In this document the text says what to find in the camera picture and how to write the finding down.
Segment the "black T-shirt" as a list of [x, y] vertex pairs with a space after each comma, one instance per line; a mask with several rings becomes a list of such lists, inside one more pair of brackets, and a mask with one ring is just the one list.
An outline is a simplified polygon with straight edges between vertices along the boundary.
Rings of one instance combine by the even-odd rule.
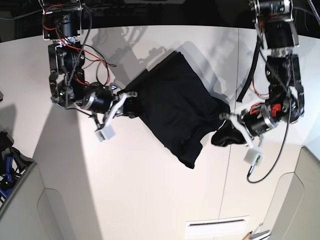
[[203, 148], [202, 138], [213, 133], [218, 147], [243, 145], [242, 134], [221, 114], [230, 105], [210, 95], [181, 52], [173, 52], [151, 70], [144, 70], [125, 90], [137, 92], [140, 119], [187, 168], [193, 169]]

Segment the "grey divider panel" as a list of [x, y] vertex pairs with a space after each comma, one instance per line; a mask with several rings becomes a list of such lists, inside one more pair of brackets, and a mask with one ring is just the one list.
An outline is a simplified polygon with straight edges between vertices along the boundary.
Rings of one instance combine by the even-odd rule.
[[261, 230], [269, 240], [320, 238], [320, 161], [307, 147], [294, 172], [280, 177]]
[[36, 163], [24, 172], [0, 207], [2, 240], [75, 240], [66, 205], [46, 188]]

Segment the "grey divider panel right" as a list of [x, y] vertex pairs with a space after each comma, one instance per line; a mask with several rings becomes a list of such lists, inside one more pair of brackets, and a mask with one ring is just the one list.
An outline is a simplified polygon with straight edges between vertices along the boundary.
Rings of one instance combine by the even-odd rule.
[[294, 172], [280, 177], [261, 230], [269, 240], [320, 238], [320, 161], [307, 147]]

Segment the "grey divider panel left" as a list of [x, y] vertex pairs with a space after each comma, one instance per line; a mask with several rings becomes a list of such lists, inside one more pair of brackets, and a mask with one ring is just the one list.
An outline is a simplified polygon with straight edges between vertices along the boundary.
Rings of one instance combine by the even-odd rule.
[[36, 163], [24, 172], [0, 207], [2, 240], [75, 240], [66, 205], [46, 188]]

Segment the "blue and black clamps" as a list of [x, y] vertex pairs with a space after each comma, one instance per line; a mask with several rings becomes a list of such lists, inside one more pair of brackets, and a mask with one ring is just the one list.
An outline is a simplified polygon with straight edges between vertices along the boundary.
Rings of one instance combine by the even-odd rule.
[[13, 147], [14, 140], [6, 131], [0, 132], [0, 204], [2, 205], [24, 172], [34, 162]]

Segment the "black table slot strip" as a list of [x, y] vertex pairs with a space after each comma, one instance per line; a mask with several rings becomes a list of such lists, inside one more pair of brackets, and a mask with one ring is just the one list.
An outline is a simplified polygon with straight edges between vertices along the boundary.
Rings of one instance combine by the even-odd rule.
[[225, 220], [225, 221], [210, 221], [210, 222], [199, 222], [199, 223], [190, 223], [189, 226], [207, 226], [207, 225], [217, 225], [217, 224], [228, 224], [228, 223], [237, 223], [237, 222], [244, 222], [244, 219], [237, 219], [237, 220]]

